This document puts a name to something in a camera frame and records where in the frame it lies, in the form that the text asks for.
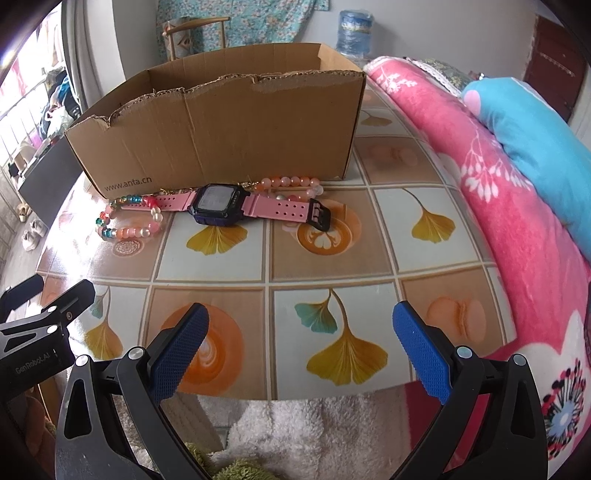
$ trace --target patterned tablecloth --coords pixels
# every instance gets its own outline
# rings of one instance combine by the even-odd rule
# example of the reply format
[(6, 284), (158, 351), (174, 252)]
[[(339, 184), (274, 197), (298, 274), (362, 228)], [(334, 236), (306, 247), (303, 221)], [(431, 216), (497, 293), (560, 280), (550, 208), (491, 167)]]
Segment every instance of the patterned tablecloth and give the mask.
[[(407, 299), (454, 343), (486, 355), (515, 338), (493, 256), (449, 163), (375, 86), (363, 98), (346, 180), (320, 200), (331, 230), (251, 220), (228, 228), (165, 213), (164, 232), (103, 241), (105, 200), (81, 177), (51, 228), (34, 312), (88, 278), (94, 305), (70, 325), (76, 355), (121, 356), (195, 301), (210, 332), (179, 390), (250, 399), (372, 391), (415, 379), (392, 329)], [(120, 211), (141, 226), (149, 213)]]

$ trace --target green fuzzy mat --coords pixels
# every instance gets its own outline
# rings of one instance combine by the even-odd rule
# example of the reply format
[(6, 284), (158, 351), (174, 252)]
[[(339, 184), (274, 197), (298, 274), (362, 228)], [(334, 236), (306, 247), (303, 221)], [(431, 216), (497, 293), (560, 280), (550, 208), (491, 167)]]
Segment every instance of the green fuzzy mat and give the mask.
[(203, 453), (194, 443), (185, 443), (187, 450), (196, 462), (209, 473), (213, 480), (279, 480), (260, 465), (250, 460), (236, 460), (233, 464), (216, 472), (207, 454)]

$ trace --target watch screen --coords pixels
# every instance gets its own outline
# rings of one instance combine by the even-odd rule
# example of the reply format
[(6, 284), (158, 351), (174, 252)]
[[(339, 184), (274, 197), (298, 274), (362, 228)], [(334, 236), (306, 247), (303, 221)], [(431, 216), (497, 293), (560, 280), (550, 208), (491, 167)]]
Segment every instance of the watch screen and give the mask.
[(199, 210), (210, 212), (223, 212), (234, 194), (234, 187), (225, 185), (212, 185), (207, 188), (197, 204)]

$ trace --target floral blanket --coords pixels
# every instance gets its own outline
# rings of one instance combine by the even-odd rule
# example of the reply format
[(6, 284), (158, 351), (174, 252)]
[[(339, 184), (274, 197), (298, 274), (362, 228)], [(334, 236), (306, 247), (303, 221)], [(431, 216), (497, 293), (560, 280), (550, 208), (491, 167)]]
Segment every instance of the floral blanket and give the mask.
[[(328, 9), (329, 0), (160, 0), (156, 13), (158, 51), (166, 61), (162, 24), (179, 17), (230, 17), (225, 24), (226, 43), (228, 47), (239, 47), (292, 42), (314, 10)], [(220, 48), (218, 28), (214, 24), (192, 30), (193, 53)]]
[[(530, 363), (545, 420), (548, 477), (589, 427), (590, 359), (586, 325), (590, 269), (567, 231), (512, 165), (495, 137), (456, 98), (402, 59), (381, 57), (365, 68), (401, 115), (428, 140), (472, 208), (493, 250), (511, 309), (516, 340), (489, 358), (516, 352)], [(427, 428), (437, 401), (407, 384), (411, 443)], [(480, 418), (456, 451), (467, 455)]]

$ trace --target floral curtain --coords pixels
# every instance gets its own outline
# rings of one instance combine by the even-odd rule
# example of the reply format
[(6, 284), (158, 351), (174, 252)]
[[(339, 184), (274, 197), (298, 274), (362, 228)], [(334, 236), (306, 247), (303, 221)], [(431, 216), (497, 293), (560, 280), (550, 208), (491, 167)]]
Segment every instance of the floral curtain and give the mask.
[[(162, 24), (178, 17), (230, 17), (226, 46), (291, 42), (314, 10), (327, 11), (329, 0), (160, 0), (156, 16), (158, 49), (166, 61)], [(195, 28), (195, 52), (220, 48), (219, 24)]]

